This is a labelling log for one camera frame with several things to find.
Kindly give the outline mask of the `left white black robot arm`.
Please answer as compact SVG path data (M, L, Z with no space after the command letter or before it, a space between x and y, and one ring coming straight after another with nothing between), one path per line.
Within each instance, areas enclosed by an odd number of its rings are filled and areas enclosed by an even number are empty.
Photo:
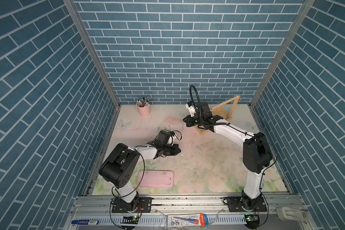
M178 155L181 150L176 141L181 139L182 133L178 130L161 130L144 145L130 147L119 143L100 166L99 175L114 186L116 197L131 204L138 198L137 188L130 182L137 163Z

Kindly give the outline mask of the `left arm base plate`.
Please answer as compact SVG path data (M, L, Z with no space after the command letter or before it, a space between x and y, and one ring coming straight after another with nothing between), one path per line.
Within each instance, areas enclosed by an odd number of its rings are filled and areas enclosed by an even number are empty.
M125 202L121 198L114 198L111 204L112 213L150 213L152 205L151 197L136 196L131 203Z

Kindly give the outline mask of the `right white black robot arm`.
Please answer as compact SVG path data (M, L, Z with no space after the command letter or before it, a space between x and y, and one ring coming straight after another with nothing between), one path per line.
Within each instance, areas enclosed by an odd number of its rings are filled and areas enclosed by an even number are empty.
M232 125L219 115L213 115L207 103L201 102L194 85L189 87L191 101L186 104L189 115L183 121L187 127L197 127L222 135L242 146L242 162L246 167L246 184L241 192L241 205L246 211L257 208L263 200L262 181L267 168L271 167L274 154L270 143L261 133L252 133Z

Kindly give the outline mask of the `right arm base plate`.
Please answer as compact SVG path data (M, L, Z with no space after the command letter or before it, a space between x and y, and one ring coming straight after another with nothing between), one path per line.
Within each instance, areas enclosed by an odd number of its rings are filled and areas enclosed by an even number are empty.
M222 200L228 206L229 212L267 212L267 204L262 195L250 199L247 195L243 197L229 196Z

